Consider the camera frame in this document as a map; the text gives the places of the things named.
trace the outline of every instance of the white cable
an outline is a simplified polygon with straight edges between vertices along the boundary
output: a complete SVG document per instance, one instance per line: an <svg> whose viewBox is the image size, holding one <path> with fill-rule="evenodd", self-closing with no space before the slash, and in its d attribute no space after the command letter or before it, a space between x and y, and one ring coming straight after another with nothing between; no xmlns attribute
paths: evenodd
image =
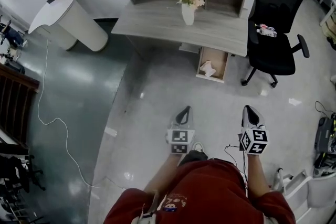
<svg viewBox="0 0 336 224"><path fill-rule="evenodd" d="M78 167L78 171L79 171L79 174L81 176L81 178L83 179L83 182L88 185L89 187L92 187L92 188L100 188L100 187L96 187L96 186L93 186L89 183L87 183L83 177L83 174L82 174L82 171L80 170L80 167L79 167L79 164L77 163L77 161L74 159L74 157L72 157L72 155L69 153L69 150L68 150L68 137L69 137L69 130L68 130L68 126L67 124L60 118L55 118L53 121L49 122L49 123L44 123L43 120L41 120L40 118L40 113L39 113L39 110L40 110L40 102L41 102L41 99L42 99L42 95L43 95L43 91L44 91L44 78L46 76L46 73L47 73L47 68L48 68L48 44L49 44L49 40L47 39L47 55L46 55L46 69L44 71L44 74L43 74L43 79L42 79L42 93L41 93L41 96L40 96L40 99L38 100L38 105L37 105L37 116L38 116L38 119L41 121L41 123L43 123L45 126L49 125L49 124L52 124L53 122L55 122L56 120L59 120L60 122L62 122L67 130L67 139L66 139L66 142L65 142L65 148L67 149L67 153L69 154L69 156L72 158L72 160L76 163L77 167Z"/></svg>

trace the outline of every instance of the chair armrest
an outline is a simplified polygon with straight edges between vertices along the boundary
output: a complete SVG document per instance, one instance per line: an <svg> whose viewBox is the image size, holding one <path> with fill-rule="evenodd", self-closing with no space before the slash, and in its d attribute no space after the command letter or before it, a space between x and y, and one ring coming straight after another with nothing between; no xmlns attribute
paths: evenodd
<svg viewBox="0 0 336 224"><path fill-rule="evenodd" d="M309 50L308 50L308 46L307 43L304 39L304 37L302 37L301 35L298 35L298 39L299 39L299 43L297 45L295 45L294 47L292 47L291 51L292 53L297 52L298 50L302 49L303 52L303 56L305 58L309 58Z"/></svg>
<svg viewBox="0 0 336 224"><path fill-rule="evenodd" d="M256 24L251 20L249 20L247 23L248 40L253 44L259 44Z"/></svg>

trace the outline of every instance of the white pedestal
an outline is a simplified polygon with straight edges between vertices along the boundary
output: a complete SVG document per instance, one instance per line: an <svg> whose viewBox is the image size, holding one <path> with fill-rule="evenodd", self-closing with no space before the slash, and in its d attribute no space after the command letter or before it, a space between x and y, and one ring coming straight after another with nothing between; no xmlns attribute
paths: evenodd
<svg viewBox="0 0 336 224"><path fill-rule="evenodd" d="M58 24L93 51L103 49L108 40L108 34L89 17L77 1Z"/></svg>
<svg viewBox="0 0 336 224"><path fill-rule="evenodd" d="M77 42L77 38L71 35L68 31L64 30L64 28L58 24L51 26L43 25L39 27L37 31L64 50L71 49Z"/></svg>

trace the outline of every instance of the green floor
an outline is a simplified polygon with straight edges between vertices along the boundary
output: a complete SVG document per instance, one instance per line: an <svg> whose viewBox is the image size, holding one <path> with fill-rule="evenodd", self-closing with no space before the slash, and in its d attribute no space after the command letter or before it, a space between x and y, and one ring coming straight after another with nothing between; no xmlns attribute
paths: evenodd
<svg viewBox="0 0 336 224"><path fill-rule="evenodd" d="M100 24L109 33L109 41L101 52L93 52L81 43L70 51L49 44L45 92L40 104L40 117L50 122L62 118L68 125L68 149L78 161L84 178L92 182L98 151L107 118L132 55L123 36L110 34L113 23ZM26 74L42 82L45 68L46 39L38 34L28 36L19 62ZM36 95L30 112L28 146L35 164L44 171L40 177L46 187L32 187L25 195L27 202L51 223L86 223L90 188L66 152L66 129L57 121L44 126L37 117Z"/></svg>

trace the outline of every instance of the electronic equipment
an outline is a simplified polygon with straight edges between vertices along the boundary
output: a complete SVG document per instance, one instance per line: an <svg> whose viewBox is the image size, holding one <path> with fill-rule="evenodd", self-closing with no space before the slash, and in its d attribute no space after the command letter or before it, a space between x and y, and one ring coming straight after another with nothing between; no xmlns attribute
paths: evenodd
<svg viewBox="0 0 336 224"><path fill-rule="evenodd" d="M319 120L319 125L315 137L315 150L318 153L333 154L336 150L335 139L335 115L331 118L323 117Z"/></svg>

